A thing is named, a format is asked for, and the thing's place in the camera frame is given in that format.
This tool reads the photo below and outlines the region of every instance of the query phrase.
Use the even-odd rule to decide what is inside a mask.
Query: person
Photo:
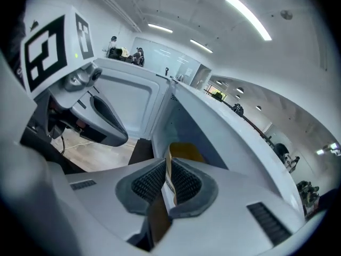
[[[298,190],[299,193],[301,193],[303,191],[303,189],[305,187],[308,187],[308,186],[311,186],[311,182],[310,181],[309,182],[308,181],[304,181],[304,180],[296,185],[297,190]]]
[[[284,158],[285,158],[285,154],[288,154],[289,151],[287,149],[287,147],[282,144],[282,143],[277,143],[274,147],[273,147],[273,151],[275,152],[275,154],[278,156],[278,158],[282,161],[282,163],[284,164]]]
[[[109,46],[107,49],[107,53],[105,55],[105,57],[109,57],[110,53],[113,53],[113,50],[116,48],[116,41],[117,41],[117,37],[116,36],[112,36],[111,41],[109,42]]]
[[[320,196],[318,193],[312,193],[307,202],[303,205],[303,211],[306,219],[310,219],[318,211]]]
[[[319,186],[316,186],[316,187],[307,186],[303,189],[301,197],[302,197],[302,202],[304,203],[304,205],[306,206],[311,205],[312,200],[316,198],[316,196],[319,195],[317,193],[319,189],[320,189]]]
[[[144,66],[144,54],[143,49],[141,47],[137,48],[137,52],[133,55],[132,63],[137,66]]]
[[[296,169],[296,165],[299,161],[299,156],[296,156],[296,158],[288,163],[288,167],[290,168],[289,173],[292,173]]]
[[[337,189],[332,189],[326,192],[325,194],[319,196],[316,200],[314,200],[313,205],[311,207],[303,206],[303,209],[306,212],[306,219],[309,220],[316,213],[329,209],[332,206],[333,202],[335,201],[337,193],[338,193]]]
[[[183,74],[179,74],[176,79],[179,81],[179,82],[182,82],[185,80],[185,76]]]
[[[233,112],[236,112],[238,107],[240,107],[239,103],[235,103],[234,106],[231,108]]]

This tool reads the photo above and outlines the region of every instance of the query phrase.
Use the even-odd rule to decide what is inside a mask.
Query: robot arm
[[[29,124],[34,130],[56,138],[72,128],[110,146],[128,140],[119,116],[95,86],[102,69],[94,59],[90,26],[73,7],[23,40],[23,81],[38,105]]]

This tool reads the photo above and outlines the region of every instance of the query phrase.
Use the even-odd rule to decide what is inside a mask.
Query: glass partition
[[[138,37],[133,43],[131,55],[137,52],[139,47],[143,49],[144,68],[159,75],[165,75],[168,68],[167,76],[184,75],[184,83],[190,84],[199,69],[200,63],[186,54]]]

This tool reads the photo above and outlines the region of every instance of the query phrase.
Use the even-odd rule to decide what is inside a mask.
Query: black cable
[[[64,141],[64,137],[63,137],[63,135],[61,134],[60,135],[60,137],[61,137],[61,139],[62,139],[62,142],[63,142],[63,151],[62,151],[62,155],[64,154],[64,152],[65,152],[65,141]]]

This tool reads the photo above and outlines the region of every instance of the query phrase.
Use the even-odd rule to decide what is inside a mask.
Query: wall
[[[284,96],[341,142],[340,56],[328,29],[312,11],[294,14],[292,21],[278,22],[276,29],[273,41],[261,48],[236,50],[234,56],[221,58],[225,63],[213,69],[213,75],[257,84]]]
[[[57,17],[63,8],[73,5],[90,24],[94,54],[103,57],[112,36],[117,36],[117,46],[132,45],[132,31],[124,21],[117,17],[101,0],[27,0],[25,25],[26,33],[30,31],[33,20],[39,27]]]
[[[211,70],[209,68],[204,65],[200,65],[191,82],[191,87],[194,87],[198,90],[203,89],[204,85],[207,84],[207,81],[210,78],[210,72]]]
[[[184,63],[182,63],[180,65],[180,68],[177,72],[177,76],[178,75],[184,75],[184,83],[190,85],[194,76],[196,75],[199,67],[200,67],[200,63],[198,63],[195,60],[188,60],[188,62],[183,61]]]
[[[257,104],[262,106],[262,113],[275,125],[265,134],[267,136],[271,135],[271,140],[274,143],[284,143],[291,157],[300,157],[295,171],[291,174],[295,183],[302,180],[311,181],[313,185],[320,187],[320,195],[337,188],[341,177],[340,160],[337,158],[330,159],[329,155],[331,154],[317,155],[315,153],[317,150],[316,145],[312,142],[310,135],[305,133],[305,130],[294,120],[289,119],[282,110],[270,103],[260,102],[259,100],[257,100]]]

